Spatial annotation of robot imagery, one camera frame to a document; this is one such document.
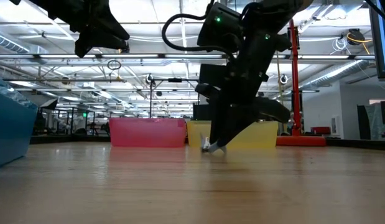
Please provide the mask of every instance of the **red metal frame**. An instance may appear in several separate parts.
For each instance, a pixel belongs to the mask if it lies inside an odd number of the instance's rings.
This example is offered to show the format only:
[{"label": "red metal frame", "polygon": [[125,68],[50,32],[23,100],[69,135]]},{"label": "red metal frame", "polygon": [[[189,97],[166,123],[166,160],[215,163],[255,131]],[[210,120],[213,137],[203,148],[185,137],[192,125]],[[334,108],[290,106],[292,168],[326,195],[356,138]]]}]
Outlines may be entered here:
[{"label": "red metal frame", "polygon": [[300,136],[301,134],[301,115],[300,115],[300,92],[299,92],[299,52],[297,51],[297,36],[294,27],[293,19],[289,22],[290,34],[292,41],[292,81],[294,93],[294,128],[292,130],[293,136]]}]

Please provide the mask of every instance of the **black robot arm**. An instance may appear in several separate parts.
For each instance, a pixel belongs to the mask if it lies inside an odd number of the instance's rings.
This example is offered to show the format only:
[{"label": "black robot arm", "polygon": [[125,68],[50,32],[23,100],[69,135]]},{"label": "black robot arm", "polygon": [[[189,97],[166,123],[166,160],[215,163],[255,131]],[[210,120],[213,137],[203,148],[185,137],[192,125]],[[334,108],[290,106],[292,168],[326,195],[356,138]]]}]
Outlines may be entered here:
[{"label": "black robot arm", "polygon": [[[312,0],[265,0],[246,5],[242,13],[220,3],[208,5],[198,36],[197,48],[177,50],[219,50],[229,55],[227,66],[202,65],[200,80],[218,75],[200,84],[196,91],[210,98],[211,149],[226,146],[235,136],[263,115],[286,123],[289,110],[276,101],[256,97],[276,51],[291,46],[279,31]],[[230,53],[238,53],[234,58]]]},{"label": "black robot arm", "polygon": [[[10,0],[18,5],[21,0]],[[130,35],[114,18],[109,0],[30,0],[45,9],[49,18],[60,18],[70,25],[72,32],[79,32],[75,53],[84,57],[93,47],[106,47],[129,52],[126,42]]]}]

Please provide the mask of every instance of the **cable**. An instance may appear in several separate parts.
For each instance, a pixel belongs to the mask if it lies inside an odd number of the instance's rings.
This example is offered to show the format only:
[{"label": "cable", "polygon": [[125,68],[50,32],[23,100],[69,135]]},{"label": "cable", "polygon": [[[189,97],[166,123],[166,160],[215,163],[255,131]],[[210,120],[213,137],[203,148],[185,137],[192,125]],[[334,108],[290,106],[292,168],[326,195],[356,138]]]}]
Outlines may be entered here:
[{"label": "cable", "polygon": [[370,55],[371,53],[369,52],[368,48],[366,47],[366,44],[365,44],[365,43],[362,43],[362,45],[364,46],[366,52]]},{"label": "cable", "polygon": [[332,47],[335,50],[330,55],[333,55],[336,52],[341,52],[347,48],[348,42],[346,39],[336,39],[332,42]]},{"label": "cable", "polygon": [[[361,69],[361,71],[370,79],[371,77],[361,68],[361,66],[357,63],[359,69]],[[383,87],[382,85],[380,85],[379,83],[376,82],[376,84],[382,88],[383,90],[385,90],[385,87]]]},{"label": "cable", "polygon": [[372,41],[373,41],[373,40],[356,40],[356,39],[352,39],[352,38],[350,37],[350,34],[351,34],[351,33],[348,33],[348,34],[347,34],[347,38],[348,38],[349,40],[352,40],[352,41],[357,42],[357,43],[369,43],[369,42],[372,42]]},{"label": "cable", "polygon": [[229,52],[228,50],[226,50],[225,48],[223,48],[223,47],[219,47],[219,46],[182,47],[182,46],[178,46],[178,45],[175,45],[175,44],[171,43],[168,40],[168,38],[166,37],[166,31],[169,28],[169,25],[171,25],[171,23],[174,20],[181,19],[181,18],[188,18],[188,19],[194,19],[194,20],[197,20],[197,21],[202,21],[202,20],[207,18],[208,12],[210,11],[210,9],[213,6],[213,4],[214,4],[214,0],[211,0],[209,5],[208,5],[208,7],[207,7],[207,10],[206,10],[206,13],[205,13],[204,16],[194,16],[194,15],[191,15],[191,14],[181,13],[181,14],[176,14],[176,15],[170,17],[170,19],[168,21],[166,21],[166,23],[164,24],[163,29],[162,29],[162,38],[163,38],[163,41],[166,43],[166,45],[168,45],[169,47],[171,47],[171,48],[173,48],[175,50],[180,50],[180,51],[194,51],[194,52],[196,52],[196,51],[212,51],[212,50],[216,50],[216,51],[225,53],[229,57],[230,62],[234,62],[235,61],[234,55],[231,52]]}]

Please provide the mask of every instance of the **wooden table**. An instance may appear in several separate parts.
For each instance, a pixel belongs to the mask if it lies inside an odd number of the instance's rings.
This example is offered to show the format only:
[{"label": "wooden table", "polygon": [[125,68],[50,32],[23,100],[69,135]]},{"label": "wooden table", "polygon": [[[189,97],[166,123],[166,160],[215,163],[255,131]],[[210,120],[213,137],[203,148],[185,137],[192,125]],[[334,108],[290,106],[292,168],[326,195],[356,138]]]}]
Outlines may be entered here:
[{"label": "wooden table", "polygon": [[0,224],[385,223],[385,152],[30,147],[0,169]]}]

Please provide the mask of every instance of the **ceiling duct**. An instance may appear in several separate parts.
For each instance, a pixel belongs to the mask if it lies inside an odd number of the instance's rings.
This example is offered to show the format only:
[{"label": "ceiling duct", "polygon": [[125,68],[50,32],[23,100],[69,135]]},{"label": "ceiling duct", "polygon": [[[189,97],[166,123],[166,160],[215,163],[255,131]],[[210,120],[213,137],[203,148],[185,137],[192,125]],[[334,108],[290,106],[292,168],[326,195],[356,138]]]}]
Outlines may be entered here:
[{"label": "ceiling duct", "polygon": [[[11,35],[4,34],[0,32],[0,47],[17,54],[48,54],[49,52],[43,47],[38,45],[32,45],[17,40]],[[33,62],[39,62],[40,64],[45,64],[45,60],[31,60]]]},{"label": "ceiling duct", "polygon": [[323,4],[330,7],[324,13],[326,19],[342,19],[364,4],[364,0],[323,0]]},{"label": "ceiling duct", "polygon": [[303,84],[300,84],[299,89],[304,90],[312,86],[321,87],[331,84],[337,80],[356,74],[357,72],[368,68],[369,64],[370,63],[367,60],[357,60],[343,65],[332,66],[316,74],[314,77],[310,78],[310,80],[303,82]]}]

